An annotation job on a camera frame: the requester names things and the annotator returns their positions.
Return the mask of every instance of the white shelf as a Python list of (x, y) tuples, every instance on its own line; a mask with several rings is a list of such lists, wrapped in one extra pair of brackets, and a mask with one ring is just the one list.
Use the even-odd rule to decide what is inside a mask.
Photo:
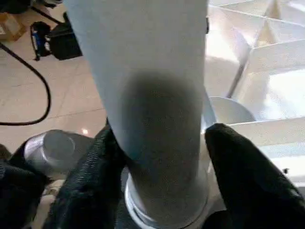
[(231, 97), (257, 120), (305, 116), (305, 25), (293, 20), (294, 10), (305, 23), (305, 2), (211, 3), (216, 6), (209, 7), (206, 39), (208, 94)]

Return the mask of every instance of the white compartment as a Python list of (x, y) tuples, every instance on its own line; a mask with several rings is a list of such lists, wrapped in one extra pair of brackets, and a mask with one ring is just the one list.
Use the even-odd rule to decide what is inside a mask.
[(266, 16), (305, 25), (305, 2), (303, 0), (274, 0)]
[(305, 116), (305, 40), (253, 49), (233, 99), (257, 120)]
[(204, 85), (209, 96), (227, 96), (251, 48), (221, 8), (211, 6), (209, 20)]
[(247, 43), (253, 47), (264, 26), (265, 17), (229, 9), (223, 9), (223, 13), (234, 28), (243, 35)]
[(244, 13), (265, 16), (267, 10), (270, 8), (270, 5), (273, 3), (274, 0), (252, 0), (239, 3), (230, 2), (229, 4), (222, 5), (221, 7)]
[(252, 1), (252, 0), (210, 0), (209, 4), (213, 6), (221, 6), (221, 5), (234, 4), (244, 1)]

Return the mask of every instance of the gloved hand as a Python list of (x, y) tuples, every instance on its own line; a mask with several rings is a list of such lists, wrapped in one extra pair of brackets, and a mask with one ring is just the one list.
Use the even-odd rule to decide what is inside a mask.
[(305, 228), (302, 195), (250, 140), (223, 124), (205, 140), (228, 214), (212, 215), (204, 229)]
[(125, 155), (109, 125), (68, 175), (44, 229), (114, 228)]

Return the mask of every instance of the black bag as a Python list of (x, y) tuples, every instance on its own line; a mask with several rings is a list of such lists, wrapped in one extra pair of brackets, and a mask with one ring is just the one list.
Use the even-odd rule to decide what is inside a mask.
[(51, 53), (59, 60), (82, 56), (70, 23), (57, 25), (49, 34)]
[[(37, 12), (53, 22), (58, 23), (58, 25), (50, 31), (50, 29), (47, 29), (50, 28), (49, 25), (42, 21), (32, 24), (31, 36), (36, 55), (35, 60), (39, 61), (41, 56), (47, 56), (49, 54), (53, 54), (59, 60), (82, 56), (67, 13), (63, 14), (65, 22), (60, 22), (39, 10)], [(46, 43), (49, 44), (49, 50), (46, 48)]]

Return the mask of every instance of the metal cylinder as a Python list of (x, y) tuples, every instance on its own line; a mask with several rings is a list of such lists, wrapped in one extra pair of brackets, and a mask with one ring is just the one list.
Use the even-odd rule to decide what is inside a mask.
[(205, 0), (66, 0), (148, 226), (183, 228), (206, 201), (199, 163)]

